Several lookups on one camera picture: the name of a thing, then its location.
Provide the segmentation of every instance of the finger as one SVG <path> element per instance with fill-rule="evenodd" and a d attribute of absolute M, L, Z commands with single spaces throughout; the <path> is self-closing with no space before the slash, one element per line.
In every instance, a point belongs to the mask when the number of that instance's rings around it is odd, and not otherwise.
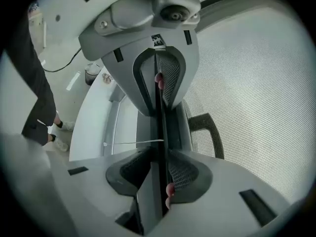
<path fill-rule="evenodd" d="M 166 187 L 166 193 L 168 197 L 171 197 L 174 194 L 174 183 L 170 183 Z"/>
<path fill-rule="evenodd" d="M 158 88 L 159 88 L 159 89 L 163 89 L 163 88 L 164 88 L 164 82 L 163 82 L 163 80 L 160 80 L 160 81 L 158 82 Z"/>
<path fill-rule="evenodd" d="M 170 198 L 169 197 L 166 199 L 166 206 L 168 209 L 170 209 Z"/>
<path fill-rule="evenodd" d="M 162 73 L 158 73 L 156 76 L 155 76 L 155 82 L 160 82 L 162 80 Z"/>

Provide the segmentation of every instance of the person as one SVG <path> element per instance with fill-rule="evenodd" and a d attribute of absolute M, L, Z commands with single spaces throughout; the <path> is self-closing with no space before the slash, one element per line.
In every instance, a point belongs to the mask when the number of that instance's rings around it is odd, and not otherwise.
<path fill-rule="evenodd" d="M 48 134 L 47 127 L 55 124 L 61 130 L 72 131 L 75 123 L 61 121 L 56 112 L 53 93 L 31 40 L 27 13 L 23 15 L 5 50 L 20 76 L 38 97 L 22 135 L 42 146 L 53 142 L 60 151 L 66 152 L 69 146 L 56 135 Z"/>

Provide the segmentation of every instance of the white floor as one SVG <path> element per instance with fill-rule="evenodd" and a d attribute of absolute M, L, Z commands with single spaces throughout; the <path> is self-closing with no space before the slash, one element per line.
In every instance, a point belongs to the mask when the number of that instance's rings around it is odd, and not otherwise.
<path fill-rule="evenodd" d="M 32 27 L 30 27 L 30 32 L 32 34 L 38 31 L 32 31 Z M 39 60 L 46 70 L 53 71 L 64 67 L 80 48 L 78 39 L 67 40 L 63 43 L 54 43 L 53 36 L 49 34 L 49 29 L 47 29 L 46 40 L 47 47 L 42 50 L 40 49 L 40 54 L 38 54 Z M 85 83 L 84 71 L 85 66 L 89 63 L 91 62 L 86 60 L 82 51 L 80 51 L 72 63 L 65 69 L 56 73 L 45 72 L 54 94 L 56 109 L 61 120 L 76 121 L 82 102 L 90 88 L 90 86 Z M 97 64 L 101 67 L 103 66 L 101 60 L 99 60 Z M 60 137 L 70 146 L 71 132 L 60 131 L 55 125 L 49 128 L 49 132 L 50 130 L 52 130 L 52 134 Z M 60 152 L 54 147 L 53 143 L 46 144 L 44 148 L 46 150 L 56 151 L 61 155 L 64 161 L 69 160 L 69 151 L 66 153 Z"/>

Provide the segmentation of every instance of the black sock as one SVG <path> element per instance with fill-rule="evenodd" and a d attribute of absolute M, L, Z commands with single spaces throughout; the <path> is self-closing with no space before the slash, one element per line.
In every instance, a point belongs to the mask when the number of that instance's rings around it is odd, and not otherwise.
<path fill-rule="evenodd" d="M 50 136 L 53 138 L 53 139 L 52 139 L 52 141 L 55 141 L 55 139 L 56 139 L 56 135 L 51 134 Z"/>
<path fill-rule="evenodd" d="M 62 121 L 60 121 L 60 123 L 59 123 L 59 124 L 57 124 L 56 126 L 58 126 L 59 128 L 62 128 L 62 127 L 63 127 L 63 122 L 62 122 Z"/>

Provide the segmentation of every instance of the white mesh surface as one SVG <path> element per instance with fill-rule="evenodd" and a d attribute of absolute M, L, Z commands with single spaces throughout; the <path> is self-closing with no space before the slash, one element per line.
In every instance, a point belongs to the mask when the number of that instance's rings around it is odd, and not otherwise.
<path fill-rule="evenodd" d="M 247 168 L 289 202 L 300 199 L 310 185 L 316 148 L 316 54 L 304 28 L 260 8 L 197 37 L 200 65 L 184 98 L 188 116 L 210 113 L 225 160 Z M 194 150 L 212 156 L 209 140 L 207 131 L 192 133 Z"/>

